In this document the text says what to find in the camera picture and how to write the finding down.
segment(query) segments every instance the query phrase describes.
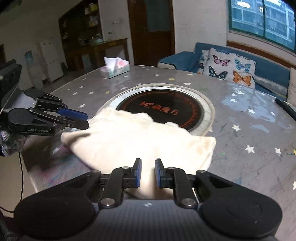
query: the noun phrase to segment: sofa armrest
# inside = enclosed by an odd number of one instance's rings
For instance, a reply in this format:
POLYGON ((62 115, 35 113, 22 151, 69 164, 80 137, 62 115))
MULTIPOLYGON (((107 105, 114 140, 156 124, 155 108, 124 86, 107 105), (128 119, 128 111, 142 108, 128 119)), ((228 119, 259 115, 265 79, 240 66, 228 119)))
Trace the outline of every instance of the sofa armrest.
POLYGON ((162 58, 158 62, 173 65, 178 70, 188 71, 195 65, 196 61, 198 59, 195 53, 184 51, 162 58))

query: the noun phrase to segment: window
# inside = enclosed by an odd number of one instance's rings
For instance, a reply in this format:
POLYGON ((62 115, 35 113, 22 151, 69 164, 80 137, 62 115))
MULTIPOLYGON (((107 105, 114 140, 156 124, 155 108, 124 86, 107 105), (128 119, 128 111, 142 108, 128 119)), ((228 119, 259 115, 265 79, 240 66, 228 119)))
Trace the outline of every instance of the window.
POLYGON ((296 52, 294 10, 282 0, 229 0, 230 29, 296 52))

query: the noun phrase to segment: throw pillow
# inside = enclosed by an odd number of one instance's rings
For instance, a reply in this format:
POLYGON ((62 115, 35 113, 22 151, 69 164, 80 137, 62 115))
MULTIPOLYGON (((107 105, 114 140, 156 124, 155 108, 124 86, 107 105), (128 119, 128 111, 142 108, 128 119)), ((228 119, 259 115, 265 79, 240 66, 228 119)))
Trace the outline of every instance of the throw pillow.
POLYGON ((244 56, 211 48, 204 75, 255 88, 256 62, 244 56))
POLYGON ((296 69, 290 69, 290 82, 288 87, 288 103, 296 106, 296 69))
POLYGON ((203 70, 204 70, 205 64, 207 62, 208 56, 209 56, 209 51, 208 50, 202 50, 202 52, 200 54, 200 59, 198 61, 199 65, 200 65, 199 69, 197 70, 198 74, 203 73, 203 70))

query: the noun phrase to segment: folded towel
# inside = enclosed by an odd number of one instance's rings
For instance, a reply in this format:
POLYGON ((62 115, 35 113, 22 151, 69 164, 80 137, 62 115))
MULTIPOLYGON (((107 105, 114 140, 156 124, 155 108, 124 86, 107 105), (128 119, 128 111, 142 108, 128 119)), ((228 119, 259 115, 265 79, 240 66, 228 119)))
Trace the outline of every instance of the folded towel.
POLYGON ((156 123, 146 113, 132 114, 110 107, 102 109, 89 121, 87 130, 64 132, 61 141, 88 166, 102 174, 113 169, 133 166, 142 159, 141 183, 129 189, 138 198, 171 198, 172 190, 158 189, 155 160, 165 167, 177 167, 187 174, 206 170, 216 145, 214 137, 191 135, 174 123, 156 123))

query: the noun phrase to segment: pink butterfly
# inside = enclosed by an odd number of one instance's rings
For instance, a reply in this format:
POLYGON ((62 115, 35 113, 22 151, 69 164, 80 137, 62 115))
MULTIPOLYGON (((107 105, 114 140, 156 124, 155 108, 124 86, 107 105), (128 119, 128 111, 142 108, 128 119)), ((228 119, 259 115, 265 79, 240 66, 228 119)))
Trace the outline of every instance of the pink butterfly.
POLYGON ((227 66, 228 63, 230 62, 230 59, 220 59, 216 55, 213 55, 213 58, 216 64, 222 64, 222 66, 227 66))

